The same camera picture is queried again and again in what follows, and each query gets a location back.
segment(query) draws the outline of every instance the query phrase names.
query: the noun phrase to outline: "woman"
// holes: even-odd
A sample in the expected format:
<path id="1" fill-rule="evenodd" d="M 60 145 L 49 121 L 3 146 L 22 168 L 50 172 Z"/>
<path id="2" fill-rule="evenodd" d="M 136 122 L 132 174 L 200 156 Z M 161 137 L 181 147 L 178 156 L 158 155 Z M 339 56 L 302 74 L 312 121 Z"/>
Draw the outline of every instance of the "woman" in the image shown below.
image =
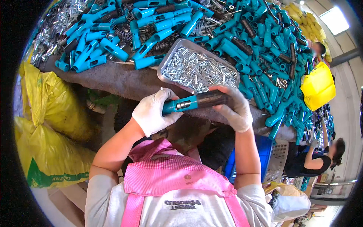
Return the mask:
<path id="1" fill-rule="evenodd" d="M 234 186 L 214 170 L 183 156 L 166 139 L 143 141 L 176 122 L 183 113 L 162 117 L 168 88 L 140 101 L 132 118 L 98 151 L 90 169 L 85 208 L 86 226 L 270 226 L 271 207 L 261 185 L 252 115 L 248 101 L 235 88 L 210 87 L 234 100 L 213 108 L 236 131 L 237 176 Z M 125 180 L 117 171 L 126 157 Z"/>
<path id="2" fill-rule="evenodd" d="M 328 168 L 333 170 L 335 166 L 342 163 L 342 156 L 345 152 L 344 140 L 340 138 L 337 141 L 332 141 L 331 146 L 329 146 L 324 120 L 322 120 L 322 126 L 324 154 L 314 152 L 314 148 L 318 145 L 316 140 L 311 143 L 310 147 L 296 146 L 295 143 L 289 143 L 289 153 L 284 169 L 288 177 L 315 177 Z"/>

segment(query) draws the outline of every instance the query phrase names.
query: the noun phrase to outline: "grey t-shirt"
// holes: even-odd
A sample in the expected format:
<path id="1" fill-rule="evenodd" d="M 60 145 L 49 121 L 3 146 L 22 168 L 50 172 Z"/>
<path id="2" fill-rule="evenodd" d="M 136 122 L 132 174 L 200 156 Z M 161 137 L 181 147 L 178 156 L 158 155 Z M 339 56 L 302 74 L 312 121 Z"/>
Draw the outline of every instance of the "grey t-shirt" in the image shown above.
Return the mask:
<path id="1" fill-rule="evenodd" d="M 85 222 L 87 227 L 119 227 L 128 194 L 123 182 L 116 184 L 106 175 L 90 179 L 87 190 Z M 237 199 L 252 227 L 270 226 L 270 205 L 261 185 L 238 189 Z M 208 190 L 181 189 L 162 196 L 146 196 L 140 226 L 235 226 L 225 200 Z"/>

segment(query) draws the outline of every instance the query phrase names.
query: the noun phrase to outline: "hand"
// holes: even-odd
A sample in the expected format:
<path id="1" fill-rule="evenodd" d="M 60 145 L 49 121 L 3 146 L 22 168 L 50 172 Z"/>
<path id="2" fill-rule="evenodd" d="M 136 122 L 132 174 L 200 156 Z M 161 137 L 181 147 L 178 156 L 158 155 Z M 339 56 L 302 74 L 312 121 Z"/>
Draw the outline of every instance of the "hand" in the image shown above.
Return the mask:
<path id="1" fill-rule="evenodd" d="M 183 115 L 182 112 L 173 112 L 162 117 L 163 105 L 167 99 L 177 100 L 179 97 L 169 88 L 161 88 L 155 94 L 143 98 L 134 109 L 132 117 L 140 125 L 146 137 L 165 129 Z"/>
<path id="2" fill-rule="evenodd" d="M 252 126 L 253 121 L 247 99 L 237 88 L 220 85 L 209 87 L 210 91 L 217 89 L 231 96 L 234 101 L 234 106 L 231 109 L 223 104 L 214 106 L 213 109 L 221 113 L 236 132 L 243 133 L 247 131 Z"/>
<path id="3" fill-rule="evenodd" d="M 318 147 L 318 141 L 316 139 L 313 139 L 313 141 L 310 143 L 310 146 L 313 148 Z"/>

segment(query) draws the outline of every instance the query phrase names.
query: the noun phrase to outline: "aluminum tray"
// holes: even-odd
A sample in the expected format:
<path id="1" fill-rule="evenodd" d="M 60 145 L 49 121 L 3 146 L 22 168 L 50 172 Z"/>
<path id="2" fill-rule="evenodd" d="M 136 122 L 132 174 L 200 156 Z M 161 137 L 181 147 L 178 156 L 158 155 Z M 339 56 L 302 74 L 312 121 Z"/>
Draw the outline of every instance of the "aluminum tray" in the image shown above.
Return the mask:
<path id="1" fill-rule="evenodd" d="M 193 43 L 192 41 L 189 41 L 189 40 L 184 39 L 184 38 L 179 38 L 179 39 L 177 39 L 175 41 L 174 45 L 170 48 L 169 52 L 165 55 L 163 61 L 160 63 L 158 69 L 156 70 L 156 73 L 158 74 L 158 78 L 161 81 L 163 81 L 165 83 L 168 83 L 168 84 L 174 84 L 174 85 L 176 85 L 178 87 L 181 87 L 184 90 L 186 90 L 186 91 L 188 91 L 188 92 L 190 92 L 192 94 L 197 94 L 198 93 L 196 90 L 194 90 L 194 89 L 192 89 L 190 87 L 186 87 L 186 86 L 184 86 L 184 85 L 182 85 L 182 84 L 180 84 L 178 82 L 171 81 L 171 80 L 163 77 L 163 75 L 162 75 L 162 72 L 164 71 L 166 66 L 169 64 L 169 62 L 172 60 L 172 58 L 174 56 L 174 53 L 177 51 L 177 49 L 179 47 L 183 47 L 183 46 L 188 48 L 188 49 L 194 50 L 194 51 L 198 52 L 199 54 L 205 54 L 208 57 L 216 60 L 217 62 L 222 63 L 225 66 L 230 67 L 232 70 L 234 70 L 237 73 L 237 77 L 236 77 L 237 79 L 236 79 L 235 85 L 236 85 L 236 87 L 239 86 L 239 84 L 240 84 L 240 74 L 233 65 L 231 65 L 229 62 L 217 57 L 213 53 L 203 49 L 201 46 Z"/>

